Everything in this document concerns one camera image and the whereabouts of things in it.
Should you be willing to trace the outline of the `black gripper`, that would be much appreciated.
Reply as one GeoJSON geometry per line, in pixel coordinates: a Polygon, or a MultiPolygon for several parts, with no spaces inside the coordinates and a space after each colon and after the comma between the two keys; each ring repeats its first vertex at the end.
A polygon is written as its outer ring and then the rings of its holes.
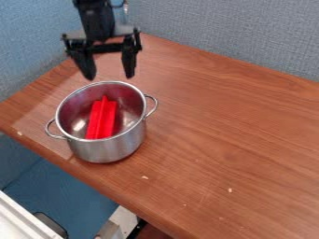
{"type": "Polygon", "coordinates": [[[96,64],[93,53],[121,51],[121,65],[126,78],[134,76],[136,56],[141,50],[140,30],[116,23],[110,3],[74,3],[82,24],[77,33],[62,34],[65,53],[72,57],[84,78],[93,80],[96,64]]]}

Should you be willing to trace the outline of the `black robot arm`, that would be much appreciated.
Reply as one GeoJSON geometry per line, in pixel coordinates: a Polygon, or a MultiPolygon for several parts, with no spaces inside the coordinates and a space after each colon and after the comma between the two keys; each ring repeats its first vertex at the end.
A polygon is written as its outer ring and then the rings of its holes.
{"type": "Polygon", "coordinates": [[[81,19],[82,30],[61,34],[65,55],[73,60],[86,80],[93,80],[97,68],[94,54],[121,54],[121,66],[126,78],[134,76],[137,54],[141,51],[140,29],[117,23],[114,6],[109,0],[72,0],[81,19]]]}

